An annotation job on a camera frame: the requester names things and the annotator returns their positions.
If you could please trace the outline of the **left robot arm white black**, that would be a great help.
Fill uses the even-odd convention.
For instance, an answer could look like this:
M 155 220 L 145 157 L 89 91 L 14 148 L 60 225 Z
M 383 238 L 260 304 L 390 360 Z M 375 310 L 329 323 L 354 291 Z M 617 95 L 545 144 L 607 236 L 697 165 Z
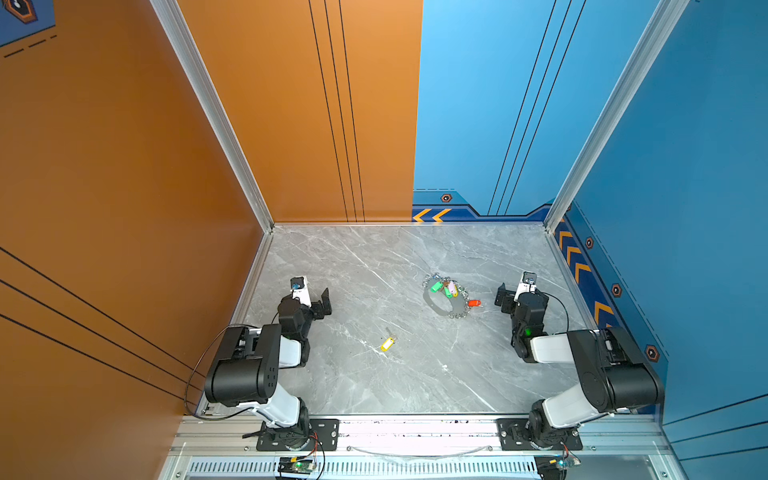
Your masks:
M 267 449 L 300 450 L 315 442 L 306 403 L 284 389 L 279 372 L 307 364 L 311 326 L 331 314 L 328 289 L 313 301 L 300 288 L 281 299 L 276 322 L 227 327 L 206 375 L 206 400 L 234 408 L 236 416 L 261 417 L 255 435 Z

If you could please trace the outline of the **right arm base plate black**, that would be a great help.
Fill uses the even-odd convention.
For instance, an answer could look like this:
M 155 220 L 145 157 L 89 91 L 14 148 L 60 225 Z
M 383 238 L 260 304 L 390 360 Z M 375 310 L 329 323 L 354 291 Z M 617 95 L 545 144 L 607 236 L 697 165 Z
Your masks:
M 499 418 L 495 422 L 503 451 L 581 451 L 583 443 L 576 428 L 554 428 L 528 418 Z

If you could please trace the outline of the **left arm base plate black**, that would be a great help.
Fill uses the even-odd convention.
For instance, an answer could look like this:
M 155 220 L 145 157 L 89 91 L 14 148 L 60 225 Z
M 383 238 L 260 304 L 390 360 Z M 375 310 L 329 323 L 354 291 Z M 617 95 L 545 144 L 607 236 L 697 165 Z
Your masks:
M 300 420 L 292 427 L 270 428 L 259 431 L 256 450 L 259 452 L 309 451 L 317 447 L 321 452 L 337 450 L 340 421 L 333 418 Z

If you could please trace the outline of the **large metal band keyring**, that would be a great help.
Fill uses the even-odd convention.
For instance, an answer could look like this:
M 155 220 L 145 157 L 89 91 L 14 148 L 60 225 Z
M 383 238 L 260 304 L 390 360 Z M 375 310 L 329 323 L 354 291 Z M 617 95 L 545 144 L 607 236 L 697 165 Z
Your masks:
M 443 289 L 439 292 L 431 292 L 430 288 L 437 282 L 443 283 Z M 448 298 L 444 293 L 444 284 L 455 284 L 458 296 Z M 454 278 L 434 273 L 427 276 L 422 282 L 422 298 L 426 305 L 437 315 L 453 319 L 464 318 L 468 315 L 470 300 L 466 289 Z

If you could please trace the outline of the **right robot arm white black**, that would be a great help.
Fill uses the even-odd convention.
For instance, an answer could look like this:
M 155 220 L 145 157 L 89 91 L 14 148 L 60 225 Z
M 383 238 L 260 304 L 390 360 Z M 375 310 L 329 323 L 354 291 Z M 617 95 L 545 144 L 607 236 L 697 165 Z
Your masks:
M 580 449 L 578 428 L 622 409 L 659 405 L 661 378 L 631 335 L 622 328 L 570 330 L 548 334 L 544 317 L 549 297 L 530 283 L 497 290 L 494 303 L 510 315 L 511 346 L 529 364 L 568 364 L 578 383 L 534 402 L 528 416 L 500 419 L 504 450 Z

